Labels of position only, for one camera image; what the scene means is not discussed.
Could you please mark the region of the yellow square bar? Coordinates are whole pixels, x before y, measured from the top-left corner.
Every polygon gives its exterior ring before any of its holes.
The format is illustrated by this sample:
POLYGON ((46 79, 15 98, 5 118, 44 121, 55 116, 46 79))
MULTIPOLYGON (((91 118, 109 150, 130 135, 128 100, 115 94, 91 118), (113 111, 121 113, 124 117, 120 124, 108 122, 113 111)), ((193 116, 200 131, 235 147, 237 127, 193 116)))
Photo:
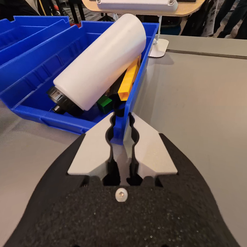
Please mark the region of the yellow square bar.
POLYGON ((127 101, 141 64, 141 54, 128 66, 118 90, 121 101, 127 101))

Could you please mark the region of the white cylinder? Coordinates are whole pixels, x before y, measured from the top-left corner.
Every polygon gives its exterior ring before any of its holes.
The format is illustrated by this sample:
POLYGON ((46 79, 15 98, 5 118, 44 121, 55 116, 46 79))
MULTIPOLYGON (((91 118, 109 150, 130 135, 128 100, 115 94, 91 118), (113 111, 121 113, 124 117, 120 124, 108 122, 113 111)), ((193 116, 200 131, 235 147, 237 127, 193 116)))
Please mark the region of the white cylinder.
POLYGON ((54 79, 54 89, 88 111, 141 55, 146 39, 141 21, 122 15, 54 79))

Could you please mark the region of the blue plastic storage bin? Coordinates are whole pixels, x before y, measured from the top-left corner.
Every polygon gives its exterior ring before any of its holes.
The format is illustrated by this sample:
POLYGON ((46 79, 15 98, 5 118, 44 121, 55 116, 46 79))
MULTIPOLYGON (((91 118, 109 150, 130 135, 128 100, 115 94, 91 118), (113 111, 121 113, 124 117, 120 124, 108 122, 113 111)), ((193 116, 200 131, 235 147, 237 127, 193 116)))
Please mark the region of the blue plastic storage bin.
POLYGON ((113 22, 82 21, 0 67, 1 100, 19 117, 75 134, 83 134, 104 115, 97 106, 80 117, 54 113, 47 91, 54 78, 113 22))
POLYGON ((70 28, 68 17, 14 16, 0 21, 0 65, 70 28))

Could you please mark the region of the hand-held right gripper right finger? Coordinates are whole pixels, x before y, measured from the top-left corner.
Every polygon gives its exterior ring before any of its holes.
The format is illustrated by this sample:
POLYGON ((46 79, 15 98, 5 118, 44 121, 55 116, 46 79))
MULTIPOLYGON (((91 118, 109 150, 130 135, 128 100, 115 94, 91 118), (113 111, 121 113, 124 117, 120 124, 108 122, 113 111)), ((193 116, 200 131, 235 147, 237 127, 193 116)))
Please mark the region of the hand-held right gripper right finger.
POLYGON ((135 113, 129 113, 131 128, 131 163, 129 177, 130 186, 139 186, 145 177, 156 179, 160 175, 177 175, 168 150, 161 138, 161 133, 142 120, 135 113))

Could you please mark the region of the white desk stand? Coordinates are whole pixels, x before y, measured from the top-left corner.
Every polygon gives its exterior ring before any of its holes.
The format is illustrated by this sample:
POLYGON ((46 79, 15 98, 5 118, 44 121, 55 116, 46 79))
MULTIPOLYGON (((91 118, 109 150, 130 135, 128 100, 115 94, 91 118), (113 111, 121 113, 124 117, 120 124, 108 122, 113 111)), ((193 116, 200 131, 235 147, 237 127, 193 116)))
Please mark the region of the white desk stand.
MULTIPOLYGON (((176 0, 97 0, 97 6, 105 9, 116 10, 142 10, 142 11, 175 11, 178 7, 176 0)), ((158 34, 153 40, 149 57, 160 58, 165 55, 169 42, 160 39, 162 15, 159 16, 158 34)))

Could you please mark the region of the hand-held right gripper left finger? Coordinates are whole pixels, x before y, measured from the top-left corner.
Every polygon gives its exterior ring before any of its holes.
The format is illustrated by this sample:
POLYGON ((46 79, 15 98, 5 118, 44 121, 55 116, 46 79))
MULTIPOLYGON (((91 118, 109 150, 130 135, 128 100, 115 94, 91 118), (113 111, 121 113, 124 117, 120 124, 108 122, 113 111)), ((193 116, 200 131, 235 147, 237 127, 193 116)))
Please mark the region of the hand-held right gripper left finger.
POLYGON ((105 186, 120 184, 119 168, 110 143, 115 122, 116 115, 112 112, 86 132, 67 171, 69 175, 97 176, 105 186))

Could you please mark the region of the dark green cube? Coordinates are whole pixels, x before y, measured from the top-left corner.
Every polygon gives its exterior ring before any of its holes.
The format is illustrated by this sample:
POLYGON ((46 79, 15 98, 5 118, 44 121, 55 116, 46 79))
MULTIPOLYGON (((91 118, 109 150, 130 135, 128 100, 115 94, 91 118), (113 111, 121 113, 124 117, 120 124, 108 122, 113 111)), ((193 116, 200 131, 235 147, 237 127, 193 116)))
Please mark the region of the dark green cube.
POLYGON ((106 95, 102 95, 96 103, 100 112, 105 115, 113 110, 113 100, 106 95))

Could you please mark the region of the black square bar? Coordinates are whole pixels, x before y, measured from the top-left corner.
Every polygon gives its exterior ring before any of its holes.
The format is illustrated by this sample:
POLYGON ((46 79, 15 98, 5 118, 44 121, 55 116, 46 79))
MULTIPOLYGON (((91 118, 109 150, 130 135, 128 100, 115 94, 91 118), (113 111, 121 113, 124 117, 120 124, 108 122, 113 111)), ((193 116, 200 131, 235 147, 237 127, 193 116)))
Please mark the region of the black square bar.
POLYGON ((107 91, 105 92, 105 95, 107 97, 110 97, 113 94, 117 94, 118 90, 120 88, 120 85, 123 81, 124 75, 121 75, 111 86, 110 88, 107 89, 107 91))

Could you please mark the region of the black ribbed knob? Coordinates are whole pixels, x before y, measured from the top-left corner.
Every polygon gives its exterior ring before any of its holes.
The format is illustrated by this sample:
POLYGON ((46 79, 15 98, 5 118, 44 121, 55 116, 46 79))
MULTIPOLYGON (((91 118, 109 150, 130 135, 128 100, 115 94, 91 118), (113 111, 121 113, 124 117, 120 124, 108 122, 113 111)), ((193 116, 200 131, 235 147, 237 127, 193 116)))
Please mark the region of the black ribbed knob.
POLYGON ((80 107, 78 107, 72 100, 70 100, 55 86, 51 87, 47 91, 47 95, 56 104, 52 108, 52 111, 54 113, 63 115, 67 112, 74 117, 79 117, 84 113, 84 111, 80 107))

